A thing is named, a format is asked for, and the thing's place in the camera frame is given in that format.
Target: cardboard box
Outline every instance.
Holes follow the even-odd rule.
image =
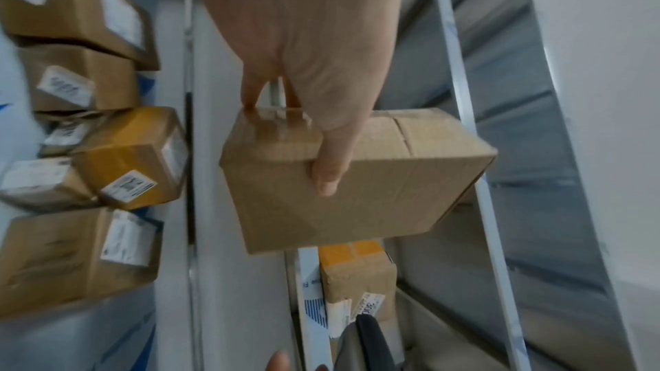
[[[39,212],[93,207],[98,200],[70,157],[14,162],[2,176],[0,198]]]
[[[138,70],[160,69],[151,18],[131,0],[0,0],[0,21],[9,35],[82,43],[129,58]]]
[[[67,155],[104,121],[106,115],[81,120],[58,122],[41,143],[40,157]]]
[[[140,105],[133,62],[78,45],[21,48],[35,112],[117,111]]]
[[[239,114],[220,165],[247,252],[426,232],[496,156],[440,110],[374,112],[328,198],[309,178],[321,139],[299,110]]]
[[[102,200],[132,210],[179,198],[188,146],[174,109],[139,107],[111,117],[71,155]]]
[[[0,317],[153,282],[161,236],[157,225],[107,207],[14,219],[0,249]]]
[[[375,240],[318,248],[330,338],[359,314],[382,322],[395,314],[397,266]]]

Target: blue stripe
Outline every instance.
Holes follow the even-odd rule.
[[[151,330],[151,335],[147,339],[142,352],[137,356],[135,363],[131,367],[131,371],[145,371],[147,365],[149,365],[149,357],[151,356],[151,348],[153,347],[153,338],[156,335],[156,325],[153,325]]]

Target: small cardboard box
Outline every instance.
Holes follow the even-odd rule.
[[[105,120],[107,120],[107,115],[58,122],[55,129],[41,143],[39,156],[55,157],[69,154]]]
[[[133,62],[78,45],[21,48],[35,112],[117,111],[140,105]]]
[[[2,176],[0,198],[39,212],[93,207],[98,200],[70,157],[14,162]]]
[[[14,219],[0,249],[0,317],[147,285],[161,244],[157,225],[107,207]]]
[[[395,313],[397,266],[375,240],[318,248],[330,338],[359,314],[379,322]]]
[[[189,153],[174,109],[139,107],[110,117],[71,155],[101,199],[133,210],[179,198]]]
[[[149,14],[131,0],[0,0],[9,35],[82,43],[160,69]]]
[[[426,232],[496,156],[440,110],[374,112],[323,197],[309,178],[321,139],[299,110],[239,113],[220,166],[250,254]]]

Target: held cardboard box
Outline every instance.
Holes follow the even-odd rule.
[[[161,236],[157,225],[107,207],[14,219],[0,249],[0,317],[153,282]]]
[[[395,312],[397,266],[375,240],[318,248],[330,338],[360,314],[379,322]]]
[[[117,111],[140,105],[133,62],[78,45],[19,49],[35,112]]]
[[[107,115],[96,115],[89,119],[58,122],[55,129],[41,143],[40,157],[67,155],[98,128]]]
[[[188,146],[174,109],[118,113],[71,152],[83,179],[113,207],[133,210],[181,195]]]
[[[98,200],[70,157],[14,162],[2,176],[0,198],[39,212],[93,207]]]
[[[440,110],[374,112],[328,198],[309,178],[320,144],[299,110],[239,113],[220,165],[250,254],[426,232],[496,156]]]
[[[82,43],[160,69],[149,14],[131,0],[0,0],[0,21],[9,35]]]

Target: blue striped logo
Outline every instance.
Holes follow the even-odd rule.
[[[305,300],[305,313],[313,321],[328,329],[328,319],[325,317],[325,303],[322,298]]]

